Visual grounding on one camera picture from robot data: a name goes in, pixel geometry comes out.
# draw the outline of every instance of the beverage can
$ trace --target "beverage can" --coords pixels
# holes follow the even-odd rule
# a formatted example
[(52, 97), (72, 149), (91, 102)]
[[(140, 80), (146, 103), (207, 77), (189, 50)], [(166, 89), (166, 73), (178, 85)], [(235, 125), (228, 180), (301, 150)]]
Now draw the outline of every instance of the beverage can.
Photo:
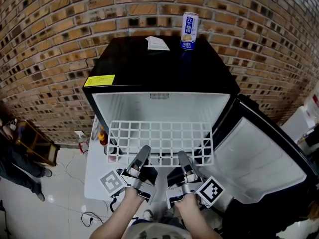
[(198, 14), (185, 12), (181, 29), (180, 46), (185, 50), (193, 50), (197, 37)]

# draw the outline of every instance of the refrigerator door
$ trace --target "refrigerator door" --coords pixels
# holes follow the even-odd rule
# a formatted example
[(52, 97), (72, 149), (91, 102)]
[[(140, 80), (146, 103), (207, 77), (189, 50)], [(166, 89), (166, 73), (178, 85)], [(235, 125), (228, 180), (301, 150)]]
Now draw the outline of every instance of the refrigerator door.
[(201, 167), (243, 204), (318, 173), (298, 146), (249, 98), (239, 95), (213, 133), (213, 165)]

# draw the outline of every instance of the mini fridge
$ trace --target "mini fridge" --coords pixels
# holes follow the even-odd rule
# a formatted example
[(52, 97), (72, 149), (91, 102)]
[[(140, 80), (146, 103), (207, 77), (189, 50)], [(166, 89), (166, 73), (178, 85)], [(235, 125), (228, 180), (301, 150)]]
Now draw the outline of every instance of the mini fridge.
[(83, 87), (108, 134), (109, 163), (130, 164), (149, 145), (148, 166), (177, 167), (184, 150), (205, 177), (213, 175), (244, 204), (306, 179), (318, 182), (316, 167), (239, 94), (204, 38), (192, 51), (180, 48), (178, 36), (159, 36), (170, 51), (148, 50), (145, 38), (114, 38)]

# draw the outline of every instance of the white floor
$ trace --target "white floor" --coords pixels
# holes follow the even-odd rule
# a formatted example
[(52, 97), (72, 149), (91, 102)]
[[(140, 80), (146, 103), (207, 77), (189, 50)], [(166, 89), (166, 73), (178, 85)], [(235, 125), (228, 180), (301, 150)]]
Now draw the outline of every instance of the white floor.
[[(41, 178), (45, 202), (41, 202), (30, 190), (17, 186), (5, 179), (0, 181), (0, 200), (7, 212), (7, 223), (12, 239), (88, 239), (101, 223), (93, 223), (86, 228), (81, 222), (83, 212), (93, 212), (105, 221), (112, 213), (109, 202), (84, 198), (86, 155), (77, 149), (61, 149), (57, 166), (52, 168), (51, 178)], [(215, 207), (224, 210), (230, 196), (218, 200)], [(142, 217), (145, 209), (151, 209), (155, 218), (163, 215), (166, 203), (143, 203), (137, 217)], [(218, 227), (221, 220), (211, 210), (203, 211), (212, 227)], [(318, 222), (295, 223), (280, 237), (285, 239), (305, 239), (316, 231)]]

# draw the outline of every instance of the white wire rack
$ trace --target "white wire rack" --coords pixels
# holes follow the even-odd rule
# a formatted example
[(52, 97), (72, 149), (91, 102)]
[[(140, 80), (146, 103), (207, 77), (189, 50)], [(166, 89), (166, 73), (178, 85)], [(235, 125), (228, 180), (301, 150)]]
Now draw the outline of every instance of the white wire rack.
[(130, 164), (140, 149), (151, 147), (148, 167), (177, 167), (185, 151), (197, 166), (213, 163), (211, 125), (204, 122), (113, 120), (109, 128), (108, 163)]

